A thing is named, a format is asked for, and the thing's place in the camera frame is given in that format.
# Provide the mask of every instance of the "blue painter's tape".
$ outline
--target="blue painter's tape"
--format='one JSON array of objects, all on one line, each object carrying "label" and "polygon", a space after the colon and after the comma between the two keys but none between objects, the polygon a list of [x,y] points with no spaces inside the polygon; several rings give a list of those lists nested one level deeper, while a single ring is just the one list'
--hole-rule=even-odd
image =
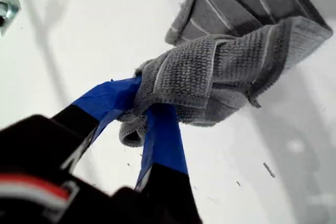
[{"label": "blue painter's tape", "polygon": [[176,109],[171,104],[154,104],[146,112],[145,137],[138,183],[153,163],[188,174]]},{"label": "blue painter's tape", "polygon": [[72,103],[100,122],[93,140],[109,123],[123,112],[133,108],[133,101],[140,83],[141,77],[104,82]]}]

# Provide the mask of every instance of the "textured towel fabric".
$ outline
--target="textured towel fabric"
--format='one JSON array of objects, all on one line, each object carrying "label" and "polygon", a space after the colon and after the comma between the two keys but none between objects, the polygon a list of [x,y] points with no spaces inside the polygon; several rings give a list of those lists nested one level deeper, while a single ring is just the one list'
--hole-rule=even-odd
[{"label": "textured towel fabric", "polygon": [[309,0],[185,0],[166,42],[176,47],[141,65],[134,108],[120,140],[141,146],[144,111],[174,104],[178,120],[212,126],[256,98],[332,36]]}]

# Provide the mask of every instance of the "white wall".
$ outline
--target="white wall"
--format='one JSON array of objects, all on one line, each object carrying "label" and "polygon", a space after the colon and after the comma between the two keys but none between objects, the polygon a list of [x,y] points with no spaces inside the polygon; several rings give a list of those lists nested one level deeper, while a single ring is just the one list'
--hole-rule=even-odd
[{"label": "white wall", "polygon": [[[0,40],[0,127],[52,116],[96,84],[132,76],[170,48],[164,35],[182,1],[21,0]],[[335,0],[312,1],[336,28]],[[181,125],[205,223],[336,223],[335,42],[284,75],[262,109],[210,129]],[[122,146],[118,130],[111,124],[76,170],[109,194],[134,186],[140,169],[142,150]]]}]

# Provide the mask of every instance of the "metal hardware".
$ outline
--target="metal hardware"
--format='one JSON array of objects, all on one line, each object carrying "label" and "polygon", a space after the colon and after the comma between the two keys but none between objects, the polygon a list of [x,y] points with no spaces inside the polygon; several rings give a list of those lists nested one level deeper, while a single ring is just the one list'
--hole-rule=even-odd
[{"label": "metal hardware", "polygon": [[0,0],[0,34],[3,36],[21,9],[19,0]]}]

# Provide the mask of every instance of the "red stripe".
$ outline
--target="red stripe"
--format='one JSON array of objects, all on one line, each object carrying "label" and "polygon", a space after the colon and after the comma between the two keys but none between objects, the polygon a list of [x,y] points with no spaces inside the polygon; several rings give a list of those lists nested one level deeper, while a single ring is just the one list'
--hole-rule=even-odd
[{"label": "red stripe", "polygon": [[54,185],[43,179],[24,174],[0,174],[1,183],[16,183],[38,187],[49,193],[63,199],[69,198],[69,193],[61,187]]}]

